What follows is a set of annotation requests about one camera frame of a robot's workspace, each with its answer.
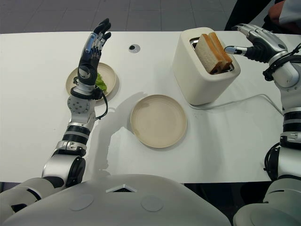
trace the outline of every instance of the white table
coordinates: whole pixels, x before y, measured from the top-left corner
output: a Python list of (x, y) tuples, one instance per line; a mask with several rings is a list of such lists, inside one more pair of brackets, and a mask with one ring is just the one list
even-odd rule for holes
[[(88, 142), (85, 178), (94, 172), (153, 174), (181, 183), (269, 180), (263, 158), (282, 132), (282, 116), (263, 98), (212, 110), (192, 109), (171, 65), (179, 32), (113, 32), (101, 62), (119, 78), (110, 112), (95, 124)], [(70, 118), (65, 81), (78, 66), (89, 32), (0, 35), (0, 181), (40, 177)], [(226, 45), (250, 45), (238, 32), (218, 32)], [(301, 36), (279, 36), (292, 49)], [(141, 51), (132, 54), (131, 44)], [(217, 103), (267, 94), (281, 108), (280, 94), (262, 71), (267, 65), (236, 57), (241, 74)], [(172, 147), (152, 149), (129, 125), (136, 102), (151, 94), (176, 99), (188, 118), (185, 137)], [(95, 108), (96, 115), (104, 105)]]

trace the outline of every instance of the beige plate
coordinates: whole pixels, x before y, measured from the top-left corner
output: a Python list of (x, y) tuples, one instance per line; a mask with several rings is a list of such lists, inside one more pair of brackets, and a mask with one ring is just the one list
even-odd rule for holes
[[(100, 73), (101, 77), (103, 78), (104, 83), (107, 85), (107, 90), (104, 93), (107, 96), (112, 92), (112, 90), (116, 84), (116, 74), (110, 66), (103, 64), (103, 63), (98, 64), (97, 71), (98, 71), (98, 73)], [(73, 83), (73, 79), (76, 76), (77, 76), (77, 68), (75, 68), (70, 73), (70, 75), (66, 81), (66, 90), (69, 95), (70, 95), (70, 89), (72, 87), (75, 87), (75, 84)]]
[(162, 148), (181, 139), (187, 120), (176, 100), (164, 95), (152, 95), (140, 100), (133, 108), (131, 126), (142, 143)]

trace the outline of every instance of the gray floor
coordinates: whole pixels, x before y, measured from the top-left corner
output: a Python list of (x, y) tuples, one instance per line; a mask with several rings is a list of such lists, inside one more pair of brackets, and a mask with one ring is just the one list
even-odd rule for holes
[[(236, 0), (0, 0), (0, 33), (90, 31), (109, 17), (112, 31), (222, 31)], [(263, 24), (273, 1), (254, 19)]]

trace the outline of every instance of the bread slice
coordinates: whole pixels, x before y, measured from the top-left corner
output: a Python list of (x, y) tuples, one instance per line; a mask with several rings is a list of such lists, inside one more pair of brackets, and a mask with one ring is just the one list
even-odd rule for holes
[(221, 64), (224, 59), (207, 34), (200, 36), (195, 52), (208, 73), (216, 74), (222, 71)]
[(219, 41), (216, 33), (214, 33), (214, 32), (209, 33), (209, 37), (210, 37), (211, 41), (213, 42), (215, 48), (217, 49), (217, 51), (219, 51), (219, 53), (221, 54), (221, 56), (223, 58), (223, 62), (221, 64), (222, 71), (227, 70), (232, 63), (232, 59), (224, 51), (224, 47), (222, 46), (221, 42)]

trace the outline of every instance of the white toaster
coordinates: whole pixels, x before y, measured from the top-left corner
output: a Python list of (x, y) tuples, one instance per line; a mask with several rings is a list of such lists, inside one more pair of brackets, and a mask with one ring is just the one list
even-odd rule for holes
[(233, 56), (230, 70), (220, 74), (209, 74), (203, 67), (194, 47), (201, 34), (214, 32), (207, 27), (185, 30), (180, 34), (173, 61), (174, 76), (185, 99), (192, 105), (215, 101), (240, 73)]

